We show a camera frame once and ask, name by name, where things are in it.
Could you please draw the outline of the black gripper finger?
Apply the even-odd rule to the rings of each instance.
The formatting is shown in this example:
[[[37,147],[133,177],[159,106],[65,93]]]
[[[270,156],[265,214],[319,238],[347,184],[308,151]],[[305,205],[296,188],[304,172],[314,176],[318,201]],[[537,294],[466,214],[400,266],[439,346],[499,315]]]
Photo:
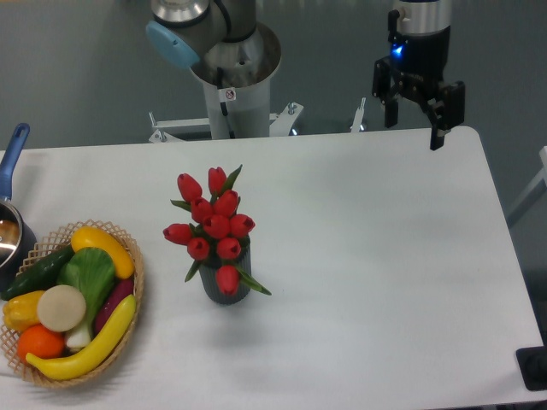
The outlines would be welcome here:
[[[421,104],[431,124],[430,150],[444,146],[444,137],[465,119],[466,85],[438,83],[431,97]]]
[[[391,57],[374,63],[372,94],[384,108],[384,125],[391,128],[398,123],[397,96],[403,88],[403,75]]]

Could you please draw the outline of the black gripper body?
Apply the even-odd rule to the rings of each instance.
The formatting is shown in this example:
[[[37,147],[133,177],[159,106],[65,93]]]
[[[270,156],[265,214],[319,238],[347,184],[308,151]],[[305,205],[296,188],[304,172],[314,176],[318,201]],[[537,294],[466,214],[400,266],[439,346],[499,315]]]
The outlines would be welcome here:
[[[444,82],[450,43],[450,9],[392,9],[388,13],[391,71],[425,101]]]

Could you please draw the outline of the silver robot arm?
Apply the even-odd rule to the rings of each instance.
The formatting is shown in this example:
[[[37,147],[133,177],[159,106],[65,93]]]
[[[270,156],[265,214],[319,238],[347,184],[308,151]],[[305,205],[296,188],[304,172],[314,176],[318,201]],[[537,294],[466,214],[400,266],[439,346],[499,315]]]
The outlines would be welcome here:
[[[214,139],[284,137],[302,107],[270,111],[270,82],[281,61],[277,36],[256,18],[253,1],[154,1],[145,28],[156,52],[202,84]],[[448,1],[397,1],[387,15],[389,54],[374,64],[372,93],[385,127],[398,103],[417,104],[431,125],[431,149],[465,117],[466,88],[444,80],[450,45]]]

